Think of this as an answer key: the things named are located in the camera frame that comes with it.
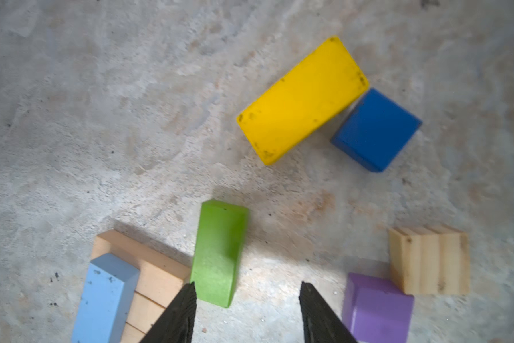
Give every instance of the wood grain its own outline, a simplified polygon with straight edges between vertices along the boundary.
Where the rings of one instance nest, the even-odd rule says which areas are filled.
[[[143,333],[148,333],[152,325],[164,312],[165,307],[135,292],[127,323]]]
[[[125,324],[120,343],[139,343],[144,337],[144,333],[129,324]]]
[[[405,294],[467,294],[466,233],[447,225],[389,230],[392,281]]]

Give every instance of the block face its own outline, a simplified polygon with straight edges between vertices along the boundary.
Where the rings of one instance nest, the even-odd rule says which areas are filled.
[[[190,268],[116,230],[98,235],[92,258],[111,252],[140,269],[136,291],[167,307],[190,275]]]
[[[201,205],[190,278],[199,299],[230,306],[248,220],[241,206],[217,200]]]
[[[72,332],[73,343],[118,343],[127,320],[139,270],[105,254],[91,261]]]
[[[331,143],[372,172],[382,172],[422,121],[372,88],[339,128]]]
[[[137,330],[147,333],[164,311],[165,307],[135,292],[127,323]]]
[[[406,294],[466,294],[470,259],[466,233],[448,226],[389,231],[390,270]]]
[[[369,83],[338,37],[303,59],[238,116],[270,165],[362,95]]]
[[[359,341],[405,343],[413,303],[390,280],[349,273],[343,323]]]
[[[125,324],[120,343],[139,343],[144,337],[144,333],[129,324]]]

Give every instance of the wooden block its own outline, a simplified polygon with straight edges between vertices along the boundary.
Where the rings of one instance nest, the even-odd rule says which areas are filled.
[[[165,307],[135,292],[127,323],[143,333],[148,333],[152,325],[164,312]]]
[[[390,274],[405,294],[467,294],[467,234],[447,225],[389,230]]]
[[[95,238],[91,259],[111,252],[140,270],[136,291],[167,307],[190,276],[190,268],[116,230]]]
[[[139,343],[143,337],[143,332],[126,323],[120,343]]]
[[[368,87],[363,72],[333,36],[247,107],[237,121],[257,155],[270,165]]]

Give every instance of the wooden block stack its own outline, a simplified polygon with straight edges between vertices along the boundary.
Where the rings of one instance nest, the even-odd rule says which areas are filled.
[[[467,294],[467,234],[447,225],[389,230],[392,281],[405,294]]]
[[[190,277],[190,268],[116,230],[95,238],[91,259],[108,252],[140,270],[121,343],[138,343]]]

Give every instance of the gray concrete surface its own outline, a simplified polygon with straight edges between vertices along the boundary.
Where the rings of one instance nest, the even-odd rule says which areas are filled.
[[[346,113],[265,167],[236,115],[333,34],[423,127],[382,174],[329,144]],[[472,293],[417,297],[408,341],[514,342],[514,0],[0,1],[0,342],[69,341],[99,232],[190,264],[211,197],[252,218],[195,343],[302,342],[302,280],[339,313],[436,222]]]

